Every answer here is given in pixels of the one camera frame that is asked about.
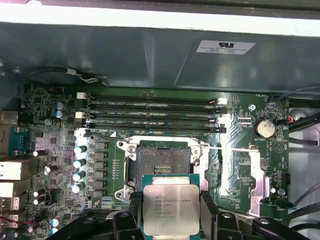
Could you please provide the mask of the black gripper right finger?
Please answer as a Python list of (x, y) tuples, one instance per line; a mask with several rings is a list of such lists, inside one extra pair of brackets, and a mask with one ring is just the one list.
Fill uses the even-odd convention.
[(202, 190), (200, 226), (207, 240), (303, 240), (304, 236), (270, 217), (245, 223), (232, 212), (221, 211), (208, 191)]

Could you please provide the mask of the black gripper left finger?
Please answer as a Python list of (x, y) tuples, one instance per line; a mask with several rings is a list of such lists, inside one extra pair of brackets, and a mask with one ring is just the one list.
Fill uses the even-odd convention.
[(140, 227), (143, 193), (130, 196), (128, 210), (114, 212), (100, 221), (92, 215), (82, 215), (51, 235), (52, 240), (143, 240)]

